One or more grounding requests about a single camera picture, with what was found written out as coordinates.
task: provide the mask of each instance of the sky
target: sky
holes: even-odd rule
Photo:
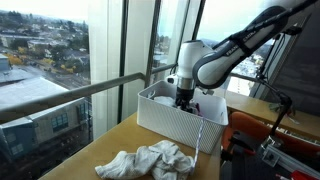
[[[87,21],[89,0],[0,0],[0,10]]]
[[[76,22],[88,20],[90,0],[0,0],[0,9],[57,17]],[[203,12],[198,39],[221,41],[242,30],[262,10],[263,0],[207,0]],[[177,0],[162,0],[159,18],[159,35],[171,37],[176,31],[175,17],[182,12]]]

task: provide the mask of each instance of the rooftop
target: rooftop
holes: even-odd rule
[[[63,46],[67,46],[68,42],[66,41],[56,41],[56,40],[51,40],[51,39],[47,39],[47,40],[29,40],[28,43],[31,44],[41,44],[41,45],[52,45],[52,46],[56,46],[56,45],[63,45]]]
[[[10,71],[0,72],[0,84],[6,83],[6,82],[12,82],[12,81],[19,81],[23,79],[29,79],[32,77],[34,77],[34,75],[22,69],[12,69]]]
[[[0,129],[12,127],[12,126],[24,125],[24,124],[27,124],[27,123],[32,123],[32,121],[27,119],[27,118],[25,118],[25,117],[23,117],[23,118],[19,118],[17,120],[14,120],[14,121],[10,121],[10,122],[5,123],[5,124],[1,124],[0,125]]]
[[[66,56],[75,56],[75,57],[87,57],[89,54],[86,53],[86,52],[81,52],[81,51],[76,51],[76,50],[70,50],[68,49],[66,52],[65,52],[65,55]]]
[[[8,35],[8,34],[0,34],[1,37],[7,38],[20,38],[20,39],[43,39],[41,37],[32,37],[32,36],[21,36],[21,35]]]
[[[0,54],[0,59],[3,59],[3,58],[8,58],[7,56],[3,55],[3,54]]]
[[[13,107],[22,103],[30,103],[30,105],[32,106],[31,102],[33,100],[41,99],[65,91],[68,90],[49,80],[44,79],[43,77],[35,77],[31,79],[22,80],[14,84],[0,87],[0,109]],[[74,101],[59,106],[55,106],[53,108],[40,111],[38,113],[31,114],[27,117],[20,118],[17,121],[25,121],[26,119],[36,119],[37,117],[43,116],[47,113],[55,111],[73,102]],[[7,126],[11,126],[16,125],[16,123],[20,122],[12,121],[9,122],[9,124],[6,124]]]

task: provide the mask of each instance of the metal frame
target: metal frame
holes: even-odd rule
[[[198,15],[197,15],[197,20],[196,20],[196,25],[194,27],[194,31],[193,31],[193,35],[192,35],[192,40],[196,40],[197,39],[198,31],[199,31],[199,28],[200,28],[200,23],[201,23],[202,14],[203,14],[203,10],[204,10],[204,6],[205,5],[206,5],[206,0],[201,0],[199,11],[198,11]]]
[[[179,44],[180,44],[180,46],[181,46],[181,44],[182,44],[182,39],[183,39],[183,32],[185,31],[185,29],[186,29],[186,22],[187,22],[187,16],[188,16],[188,14],[189,14],[189,7],[190,7],[190,0],[188,0],[188,2],[187,2],[188,4],[187,4],[187,8],[186,8],[186,12],[185,12],[185,15],[184,15],[184,18],[183,18],[183,22],[182,22],[182,33],[181,33],[181,35],[180,35],[180,38],[179,38]],[[179,59],[179,54],[180,54],[180,46],[179,47],[177,47],[178,48],[178,51],[177,51],[177,54],[176,54],[176,63],[178,63],[178,59]]]
[[[126,62],[126,46],[127,46],[127,29],[128,29],[128,13],[129,13],[129,0],[123,0],[122,4],[122,22],[121,22],[121,44],[120,44],[120,65],[119,76],[124,76],[125,62]],[[123,85],[119,86],[118,95],[118,124],[122,119],[122,104],[123,104]]]
[[[153,64],[154,46],[157,40],[157,30],[158,30],[160,10],[161,10],[161,0],[156,0],[154,4],[151,39],[150,39],[150,46],[149,46],[149,56],[148,56],[148,64],[147,64],[147,71],[146,71],[146,80],[144,85],[145,88],[150,85],[151,75],[154,74],[152,73],[152,64]]]
[[[137,79],[145,80],[145,75],[141,72],[119,77],[113,80],[104,81],[101,83],[80,87],[77,89],[69,90],[56,95],[44,97],[41,99],[21,103],[14,107],[9,107],[0,110],[0,124],[25,117],[54,106],[58,106],[82,97],[90,96],[94,93],[101,92]]]
[[[158,68],[154,68],[151,70],[151,74],[156,74],[156,73],[159,73],[159,72],[162,72],[162,71],[166,71],[168,69],[171,69],[173,67],[175,67],[176,64],[169,64],[169,65],[165,65],[165,66],[161,66],[161,67],[158,67]]]
[[[244,75],[240,75],[240,74],[236,74],[236,73],[230,73],[229,76],[230,77],[237,77],[237,78],[241,78],[241,79],[245,79],[245,80],[249,80],[249,81],[253,81],[253,82],[258,82],[256,78],[244,76]]]
[[[299,21],[297,23],[298,27],[304,28],[308,22],[308,20],[310,19],[311,15],[308,15],[307,17],[303,18],[301,21]],[[273,85],[273,83],[275,82],[275,80],[278,77],[279,72],[281,71],[281,69],[283,68],[283,64],[287,61],[288,55],[291,52],[292,48],[294,47],[294,45],[297,43],[298,39],[299,39],[300,35],[297,36],[293,36],[288,40],[288,43],[285,44],[284,50],[281,54],[278,54],[279,56],[279,60],[276,63],[276,66],[274,68],[270,68],[269,73],[271,74],[270,78],[269,78],[269,83],[271,85]],[[258,90],[258,93],[260,95],[258,95],[259,99],[265,99],[267,97],[267,95],[269,94],[270,90],[268,88],[261,88],[260,93]]]

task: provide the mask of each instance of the gray rooftop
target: gray rooftop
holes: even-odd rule
[[[12,107],[36,99],[41,99],[65,91],[68,90],[42,77],[23,80],[18,83],[0,87],[0,109]],[[37,117],[55,111],[61,107],[71,104],[72,102],[31,114],[28,116],[28,118],[31,120],[36,119]]]
[[[34,75],[22,69],[12,69],[9,71],[0,72],[0,83],[24,80],[32,77],[34,77]]]
[[[5,124],[1,124],[0,129],[12,127],[12,126],[19,126],[19,125],[23,125],[23,124],[27,124],[27,123],[32,123],[32,121],[23,117],[23,118],[19,118],[17,120],[14,120],[14,121],[11,121],[11,122],[8,122]]]
[[[3,54],[0,54],[0,59],[3,59],[3,58],[7,58],[7,59],[8,59],[7,56],[5,56],[5,55],[3,55]]]

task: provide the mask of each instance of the wall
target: wall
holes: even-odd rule
[[[151,0],[129,1],[125,75],[146,73],[154,3]],[[133,81],[123,87],[122,120],[137,111],[138,93],[143,90],[144,81]]]
[[[320,9],[310,17],[273,85],[289,95],[295,108],[320,115]],[[272,93],[267,101],[276,102]]]
[[[0,72],[1,71],[9,71],[9,61],[8,58],[2,54],[0,54]]]
[[[84,98],[76,100],[66,106],[60,107],[59,109],[55,109],[53,112],[44,114],[36,119],[33,119],[37,126],[35,128],[37,141],[39,144],[46,142],[56,136],[66,133],[67,131],[79,126],[79,120],[77,116],[76,106],[84,103]],[[62,114],[67,113],[68,117],[68,127],[61,129],[57,132],[53,132],[52,128],[52,118],[60,116]]]
[[[122,1],[89,2],[91,84],[119,77]],[[92,96],[93,137],[117,125],[118,87]]]

